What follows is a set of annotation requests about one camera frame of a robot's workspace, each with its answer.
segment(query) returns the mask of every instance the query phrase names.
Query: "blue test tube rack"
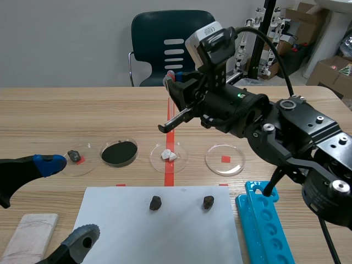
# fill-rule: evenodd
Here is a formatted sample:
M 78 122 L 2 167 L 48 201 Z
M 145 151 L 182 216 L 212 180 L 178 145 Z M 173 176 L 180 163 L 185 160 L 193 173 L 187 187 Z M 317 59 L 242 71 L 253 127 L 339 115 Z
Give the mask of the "blue test tube rack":
M 270 197 L 262 195 L 268 181 L 247 181 L 247 194 L 236 198 L 251 264 L 294 264 L 294 259 L 277 215 L 276 188 Z

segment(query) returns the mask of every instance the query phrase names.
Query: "black rock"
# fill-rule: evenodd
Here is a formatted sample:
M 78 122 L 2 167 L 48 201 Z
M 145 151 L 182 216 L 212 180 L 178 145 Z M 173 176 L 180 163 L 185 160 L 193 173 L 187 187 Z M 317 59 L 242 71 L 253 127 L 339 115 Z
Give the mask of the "black rock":
M 150 202 L 149 209 L 156 211 L 161 207 L 161 199 L 159 196 L 153 196 L 152 201 Z
M 79 162 L 81 160 L 81 155 L 79 155 L 78 151 L 70 150 L 67 152 L 72 162 Z
M 213 196 L 205 196 L 203 201 L 204 209 L 209 209 L 214 204 L 214 197 Z

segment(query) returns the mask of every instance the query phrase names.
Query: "chair backrest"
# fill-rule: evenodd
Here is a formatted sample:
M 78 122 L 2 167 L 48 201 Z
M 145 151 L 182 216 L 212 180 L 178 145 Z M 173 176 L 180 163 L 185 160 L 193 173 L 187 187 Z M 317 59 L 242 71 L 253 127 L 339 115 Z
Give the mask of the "chair backrest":
M 134 56 L 137 61 L 148 62 L 152 67 L 152 74 L 140 86 L 162 86 L 162 79 L 169 69 L 193 71 L 195 64 L 184 42 L 196 30 L 214 21 L 209 12 L 201 10 L 167 10 L 137 15 L 131 26 Z

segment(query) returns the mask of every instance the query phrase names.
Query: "white pebble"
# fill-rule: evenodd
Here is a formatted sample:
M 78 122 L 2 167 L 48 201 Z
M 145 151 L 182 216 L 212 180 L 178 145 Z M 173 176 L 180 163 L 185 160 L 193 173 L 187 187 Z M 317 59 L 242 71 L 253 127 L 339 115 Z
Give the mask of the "white pebble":
M 162 153 L 161 153 L 161 157 L 163 160 L 167 160 L 168 158 L 170 158 L 170 155 L 171 155 L 171 150 L 169 149 L 166 149 L 164 150 Z
M 176 159 L 177 159 L 177 155 L 176 155 L 174 152 L 171 152 L 169 161 L 174 161 L 174 160 L 176 160 Z

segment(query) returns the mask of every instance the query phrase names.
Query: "wooden table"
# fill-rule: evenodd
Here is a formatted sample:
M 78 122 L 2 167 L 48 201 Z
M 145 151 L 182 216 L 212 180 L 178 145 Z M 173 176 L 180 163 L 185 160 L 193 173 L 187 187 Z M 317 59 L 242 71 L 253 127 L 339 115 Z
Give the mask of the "wooden table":
M 250 87 L 254 93 L 268 94 L 272 101 L 287 98 L 285 87 Z M 352 134 L 352 113 L 328 89 L 295 87 L 317 110 L 335 119 Z M 87 186 L 162 186 L 164 174 L 152 168 L 149 154 L 166 136 L 157 129 L 167 118 L 168 95 L 161 87 L 126 88 L 27 88 L 0 91 L 0 157 L 18 158 L 38 154 L 64 154 L 78 143 L 97 147 L 110 138 L 131 137 L 139 145 L 137 159 L 124 168 L 111 168 L 102 162 L 92 172 L 69 177 L 57 174 L 27 184 L 13 196 L 11 208 L 0 208 L 0 254 L 5 250 L 18 222 L 26 213 L 57 213 L 59 221 L 47 250 L 52 252 L 72 231 Z M 175 140 L 187 149 L 190 160 L 175 174 L 175 185 L 229 184 L 235 221 L 244 263 L 249 263 L 235 197 L 245 193 L 248 180 L 268 180 L 274 166 L 258 158 L 245 139 L 210 129 L 199 120 L 182 124 Z M 205 152 L 220 142 L 242 149 L 244 170 L 233 177 L 210 171 Z M 285 177 L 277 185 L 276 204 L 282 226 L 296 263 L 332 263 L 317 217 L 306 207 L 300 185 Z M 352 232 L 328 225 L 342 263 L 351 263 Z

